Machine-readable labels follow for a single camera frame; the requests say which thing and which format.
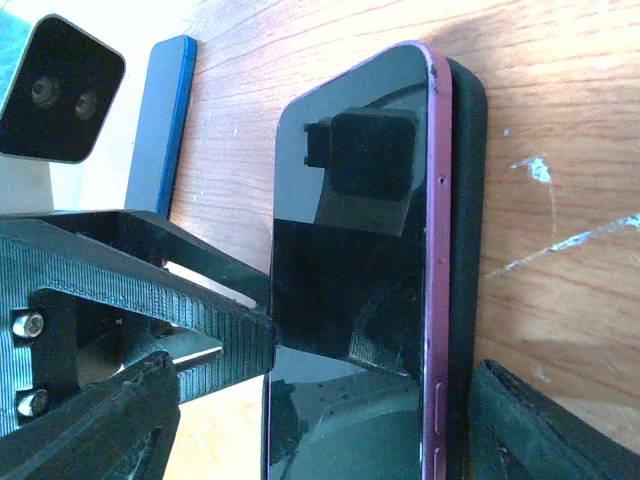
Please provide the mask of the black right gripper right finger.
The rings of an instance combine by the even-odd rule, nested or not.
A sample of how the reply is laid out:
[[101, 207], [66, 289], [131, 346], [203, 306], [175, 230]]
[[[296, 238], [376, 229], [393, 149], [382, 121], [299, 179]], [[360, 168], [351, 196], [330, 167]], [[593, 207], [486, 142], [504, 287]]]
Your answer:
[[637, 479], [639, 455], [494, 360], [474, 371], [470, 452], [477, 479]]

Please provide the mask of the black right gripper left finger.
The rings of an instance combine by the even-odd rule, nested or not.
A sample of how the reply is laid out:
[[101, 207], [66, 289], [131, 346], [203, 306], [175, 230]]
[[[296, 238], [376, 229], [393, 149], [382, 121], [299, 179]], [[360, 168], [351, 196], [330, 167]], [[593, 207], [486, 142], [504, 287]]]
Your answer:
[[162, 352], [185, 403], [268, 373], [269, 280], [167, 219], [114, 210], [1, 220], [1, 431]]

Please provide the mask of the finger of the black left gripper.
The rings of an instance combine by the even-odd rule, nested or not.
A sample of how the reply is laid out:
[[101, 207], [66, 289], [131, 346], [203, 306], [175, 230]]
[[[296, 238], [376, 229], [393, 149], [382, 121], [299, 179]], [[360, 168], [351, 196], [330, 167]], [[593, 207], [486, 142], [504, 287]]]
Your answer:
[[166, 352], [1, 439], [3, 479], [161, 479], [180, 419], [179, 381]]

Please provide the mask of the purple phone black screen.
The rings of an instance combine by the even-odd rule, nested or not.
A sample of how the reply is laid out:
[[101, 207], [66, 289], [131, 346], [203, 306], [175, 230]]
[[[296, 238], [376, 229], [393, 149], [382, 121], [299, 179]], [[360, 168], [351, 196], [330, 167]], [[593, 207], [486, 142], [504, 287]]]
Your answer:
[[282, 112], [266, 478], [445, 477], [451, 133], [450, 67], [417, 41]]

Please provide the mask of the black phone case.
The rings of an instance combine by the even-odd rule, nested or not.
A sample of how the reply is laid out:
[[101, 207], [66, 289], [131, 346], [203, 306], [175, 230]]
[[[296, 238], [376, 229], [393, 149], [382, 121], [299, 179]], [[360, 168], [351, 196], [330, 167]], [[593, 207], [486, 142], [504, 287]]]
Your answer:
[[457, 61], [452, 75], [452, 204], [446, 477], [463, 479], [473, 371], [484, 204], [488, 102], [479, 78]]

